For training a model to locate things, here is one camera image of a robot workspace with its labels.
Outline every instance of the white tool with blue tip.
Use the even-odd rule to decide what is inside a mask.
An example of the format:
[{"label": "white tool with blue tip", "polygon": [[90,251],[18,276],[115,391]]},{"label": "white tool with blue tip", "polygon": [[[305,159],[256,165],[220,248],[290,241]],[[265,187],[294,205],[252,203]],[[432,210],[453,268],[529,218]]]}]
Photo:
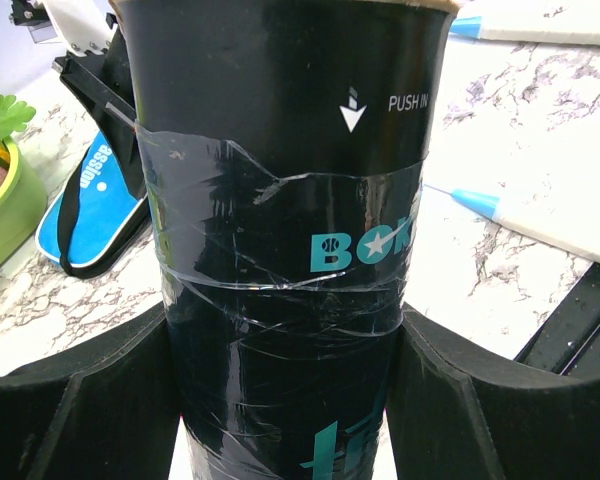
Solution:
[{"label": "white tool with blue tip", "polygon": [[546,17],[501,11],[458,18],[451,25],[451,33],[485,40],[600,46],[600,15],[583,12]]},{"label": "white tool with blue tip", "polygon": [[501,199],[493,195],[464,189],[446,191],[432,185],[428,188],[450,195],[473,212],[521,235],[600,263],[600,232],[556,219],[538,208]]}]

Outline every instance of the blue tip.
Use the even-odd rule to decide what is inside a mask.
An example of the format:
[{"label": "blue tip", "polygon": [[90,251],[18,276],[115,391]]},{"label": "blue tip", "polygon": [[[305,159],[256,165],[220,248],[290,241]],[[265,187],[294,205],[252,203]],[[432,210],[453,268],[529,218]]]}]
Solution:
[{"label": "blue tip", "polygon": [[496,207],[500,201],[499,197],[470,192],[460,188],[451,192],[451,197],[460,205],[464,205],[469,210],[473,210],[490,220],[495,217]]},{"label": "blue tip", "polygon": [[482,17],[458,18],[451,24],[451,33],[465,37],[480,38]]}]

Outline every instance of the wall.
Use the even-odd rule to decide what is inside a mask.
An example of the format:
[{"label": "wall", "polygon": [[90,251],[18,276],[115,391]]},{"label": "wall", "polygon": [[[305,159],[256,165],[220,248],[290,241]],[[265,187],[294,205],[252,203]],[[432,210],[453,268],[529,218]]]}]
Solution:
[{"label": "wall", "polygon": [[[107,0],[94,1],[103,12],[110,11]],[[18,92],[48,72],[53,59],[66,51],[61,43],[34,44],[27,27],[9,22],[10,13],[11,1],[0,0],[0,93]]]}]

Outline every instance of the green pot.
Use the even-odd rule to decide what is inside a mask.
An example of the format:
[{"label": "green pot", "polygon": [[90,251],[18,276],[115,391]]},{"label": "green pot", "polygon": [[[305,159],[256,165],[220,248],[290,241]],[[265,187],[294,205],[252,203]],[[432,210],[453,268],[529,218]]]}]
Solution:
[{"label": "green pot", "polygon": [[47,192],[40,177],[20,157],[11,138],[4,144],[11,162],[0,187],[0,265],[34,232],[47,208]]}]

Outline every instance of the marble surface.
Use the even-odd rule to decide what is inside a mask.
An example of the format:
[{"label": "marble surface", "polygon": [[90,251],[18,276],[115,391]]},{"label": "marble surface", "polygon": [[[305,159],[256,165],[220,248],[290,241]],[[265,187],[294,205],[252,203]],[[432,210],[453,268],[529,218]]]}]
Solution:
[{"label": "marble surface", "polygon": [[[552,4],[547,12],[556,8],[569,5]],[[96,128],[53,73],[21,95],[38,115],[17,140],[53,198]],[[600,48],[452,38],[425,182],[515,196],[600,229]],[[425,188],[405,298],[512,358],[589,265]],[[0,269],[0,375],[92,338],[160,299],[149,231],[110,272],[87,282],[67,278],[29,240]],[[183,442],[181,436],[173,480],[190,478]],[[376,464],[377,478],[395,478],[386,429]]]}]

